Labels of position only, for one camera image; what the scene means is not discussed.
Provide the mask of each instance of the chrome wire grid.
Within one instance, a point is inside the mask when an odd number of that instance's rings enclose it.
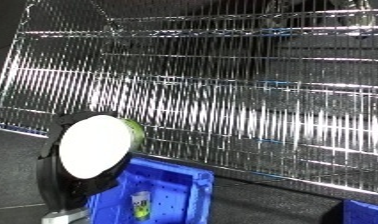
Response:
[[[378,0],[29,0],[0,128],[82,110],[146,154],[378,193]]]

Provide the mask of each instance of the blue plastic container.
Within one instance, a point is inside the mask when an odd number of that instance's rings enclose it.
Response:
[[[378,206],[346,200],[344,224],[378,224]]]
[[[134,158],[118,178],[119,186],[94,195],[87,206],[93,224],[207,223],[213,173]],[[131,195],[150,192],[150,217],[138,221]]]

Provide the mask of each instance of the black object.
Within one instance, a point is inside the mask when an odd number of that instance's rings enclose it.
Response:
[[[71,115],[55,115],[49,130],[49,139],[37,160],[37,184],[50,212],[62,212],[85,206],[88,196],[117,186],[116,178],[130,160],[128,153],[121,161],[90,179],[71,175],[62,165],[59,143],[63,134],[75,123],[97,115],[116,117],[117,113],[81,112]]]

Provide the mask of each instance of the blue box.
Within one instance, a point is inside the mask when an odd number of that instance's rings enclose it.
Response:
[[[378,224],[378,206],[345,200],[344,224]]]
[[[119,185],[94,195],[87,207],[93,224],[207,223],[214,176],[211,171],[142,158],[131,159]],[[149,191],[150,218],[138,221],[131,195]]]

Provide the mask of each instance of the wire shelf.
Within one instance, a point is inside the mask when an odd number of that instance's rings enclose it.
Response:
[[[82,110],[146,154],[378,193],[378,0],[29,0],[0,128]]]

